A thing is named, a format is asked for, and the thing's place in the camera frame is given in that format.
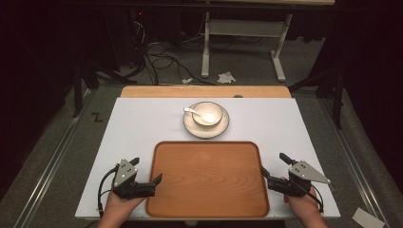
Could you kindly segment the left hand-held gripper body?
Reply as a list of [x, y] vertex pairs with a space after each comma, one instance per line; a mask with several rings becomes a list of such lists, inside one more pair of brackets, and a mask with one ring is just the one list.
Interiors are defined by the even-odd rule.
[[122, 159], [112, 181], [112, 192], [125, 200], [155, 196], [155, 185], [136, 182], [138, 169], [126, 159]]

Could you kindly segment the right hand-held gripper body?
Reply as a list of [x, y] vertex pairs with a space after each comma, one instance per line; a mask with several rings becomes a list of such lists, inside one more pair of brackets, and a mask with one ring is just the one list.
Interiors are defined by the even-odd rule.
[[310, 192], [313, 181], [331, 183], [327, 177], [306, 161], [290, 160], [287, 164], [291, 165], [288, 169], [288, 179], [276, 178], [267, 174], [267, 184], [270, 190], [292, 197], [303, 197]]

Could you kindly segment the person's right hand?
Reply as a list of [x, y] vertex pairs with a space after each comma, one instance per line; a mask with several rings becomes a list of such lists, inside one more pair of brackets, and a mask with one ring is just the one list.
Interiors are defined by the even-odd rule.
[[289, 204], [292, 212], [299, 218], [301, 223], [304, 220], [323, 219], [319, 213], [317, 202], [309, 195], [300, 198], [285, 195], [283, 200]]

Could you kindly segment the person's left hand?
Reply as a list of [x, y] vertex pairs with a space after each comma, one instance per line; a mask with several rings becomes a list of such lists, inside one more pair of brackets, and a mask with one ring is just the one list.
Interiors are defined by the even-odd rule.
[[111, 218], [126, 221], [133, 210], [144, 201], [144, 198], [121, 199], [110, 192], [106, 201], [106, 209], [103, 218]]

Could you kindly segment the white table mat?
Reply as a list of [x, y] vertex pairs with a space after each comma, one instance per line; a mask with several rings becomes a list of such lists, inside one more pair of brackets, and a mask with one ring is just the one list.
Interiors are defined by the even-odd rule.
[[[140, 159], [138, 181], [150, 177], [153, 150], [163, 141], [194, 141], [184, 127], [182, 109], [197, 98], [119, 98], [90, 171], [75, 216], [96, 219], [101, 178], [122, 159]], [[262, 165], [274, 176], [285, 176], [289, 157], [322, 169], [300, 114], [291, 98], [214, 98], [229, 113], [229, 126], [215, 142], [252, 142], [259, 148]]]

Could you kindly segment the wooden tray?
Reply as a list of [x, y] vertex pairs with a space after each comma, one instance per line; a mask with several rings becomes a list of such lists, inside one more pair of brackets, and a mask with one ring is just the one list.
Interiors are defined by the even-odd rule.
[[254, 219], [270, 211], [253, 142], [160, 142], [150, 178], [162, 175], [146, 213], [161, 219]]

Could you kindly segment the cream saucer with dark rim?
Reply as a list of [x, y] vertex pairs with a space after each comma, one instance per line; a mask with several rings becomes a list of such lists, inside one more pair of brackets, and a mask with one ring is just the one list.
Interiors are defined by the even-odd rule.
[[218, 104], [223, 112], [223, 116], [221, 121], [215, 125], [215, 126], [202, 126], [197, 123], [195, 123], [192, 119], [192, 113], [190, 112], [184, 112], [183, 114], [183, 125], [185, 129], [194, 135], [195, 137], [201, 138], [201, 139], [210, 139], [219, 136], [221, 133], [223, 133], [229, 126], [230, 124], [230, 118], [229, 114], [226, 111], [226, 109]]

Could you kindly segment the white ceramic spoon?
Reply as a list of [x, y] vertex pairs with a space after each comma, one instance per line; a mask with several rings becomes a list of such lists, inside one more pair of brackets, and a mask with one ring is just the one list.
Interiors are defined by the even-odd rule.
[[213, 124], [215, 122], [215, 120], [216, 120], [216, 117], [213, 114], [211, 114], [211, 113], [199, 113], [199, 112], [197, 112], [196, 110], [194, 110], [194, 109], [192, 109], [190, 107], [185, 107], [183, 109], [183, 111], [184, 112], [190, 112], [192, 114], [196, 114], [197, 116], [201, 117], [204, 122], [209, 123], [209, 124]]

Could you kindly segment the flat white paper sheet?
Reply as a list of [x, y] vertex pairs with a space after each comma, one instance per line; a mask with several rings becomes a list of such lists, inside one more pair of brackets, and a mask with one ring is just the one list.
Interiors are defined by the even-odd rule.
[[361, 208], [356, 209], [353, 220], [363, 228], [383, 228], [385, 225], [384, 221], [374, 217]]

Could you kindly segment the cream bowl with dark rim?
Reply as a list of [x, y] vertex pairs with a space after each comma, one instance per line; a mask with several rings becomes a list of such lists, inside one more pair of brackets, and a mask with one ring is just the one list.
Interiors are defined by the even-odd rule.
[[193, 121], [202, 126], [215, 126], [223, 116], [221, 107], [212, 102], [197, 103], [193, 106], [193, 109], [198, 112], [198, 114], [192, 115]]

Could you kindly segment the black metal stand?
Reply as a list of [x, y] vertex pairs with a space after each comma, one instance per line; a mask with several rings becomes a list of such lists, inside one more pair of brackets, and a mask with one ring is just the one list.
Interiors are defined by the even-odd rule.
[[84, 107], [84, 95], [82, 91], [82, 83], [89, 89], [97, 89], [99, 87], [99, 81], [97, 80], [96, 73], [101, 71], [106, 76], [111, 77], [118, 82], [128, 84], [128, 85], [136, 85], [136, 81], [131, 81], [120, 74], [112, 71], [111, 69], [107, 69], [103, 66], [100, 66], [92, 61], [84, 60], [79, 61], [74, 68], [74, 76], [73, 76], [73, 88], [74, 88], [74, 113], [73, 117], [76, 118]]
[[304, 86], [317, 85], [318, 98], [333, 98], [332, 119], [338, 129], [341, 128], [341, 107], [345, 69], [330, 68], [314, 74], [288, 87], [294, 92]]

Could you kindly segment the wooden table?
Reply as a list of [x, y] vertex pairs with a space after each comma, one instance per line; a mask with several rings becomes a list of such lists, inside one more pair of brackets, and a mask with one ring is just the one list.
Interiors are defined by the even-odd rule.
[[291, 98], [283, 85], [129, 85], [122, 98]]

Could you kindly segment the large crumpled white paper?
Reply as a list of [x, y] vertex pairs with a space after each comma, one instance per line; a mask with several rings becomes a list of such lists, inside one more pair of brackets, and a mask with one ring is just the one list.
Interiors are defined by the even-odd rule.
[[219, 75], [218, 83], [231, 84], [232, 82], [236, 82], [236, 79], [230, 72], [225, 72]]

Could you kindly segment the metal floor rail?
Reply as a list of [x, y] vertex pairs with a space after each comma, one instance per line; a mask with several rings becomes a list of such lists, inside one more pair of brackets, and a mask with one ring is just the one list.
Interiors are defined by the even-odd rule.
[[365, 204], [366, 211], [373, 217], [383, 221], [384, 222], [383, 228], [390, 228], [389, 222], [385, 218], [385, 215], [379, 206], [374, 190], [370, 186], [362, 169], [360, 168], [357, 159], [355, 158], [355, 154], [347, 142], [346, 136], [344, 135], [342, 129], [336, 125], [336, 122], [333, 119], [333, 112], [330, 103], [326, 99], [319, 99], [318, 101], [320, 103], [321, 108], [324, 110], [325, 115], [328, 121], [330, 122], [333, 130], [336, 133], [336, 137], [342, 147], [343, 157], [348, 163], [349, 171], [355, 182], [355, 186], [357, 187], [359, 195]]
[[69, 92], [66, 104], [46, 126], [13, 183], [16, 195], [22, 204], [17, 210], [18, 217], [11, 224], [11, 228], [29, 227], [67, 152], [67, 145], [81, 118], [81, 113], [93, 93], [94, 91], [88, 88], [80, 92], [83, 104], [76, 110], [74, 93]]

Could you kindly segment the white metal desk frame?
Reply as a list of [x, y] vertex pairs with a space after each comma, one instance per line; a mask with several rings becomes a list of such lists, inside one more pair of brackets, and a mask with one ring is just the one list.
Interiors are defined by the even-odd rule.
[[285, 19], [280, 22], [264, 21], [245, 21], [229, 19], [211, 19], [210, 13], [204, 14], [204, 43], [201, 59], [201, 76], [209, 77], [210, 65], [210, 36], [228, 35], [228, 36], [246, 36], [260, 38], [277, 38], [278, 45], [270, 51], [272, 63], [276, 72], [277, 79], [285, 82], [286, 77], [279, 59], [282, 51], [288, 29], [291, 25], [293, 15], [287, 14]]

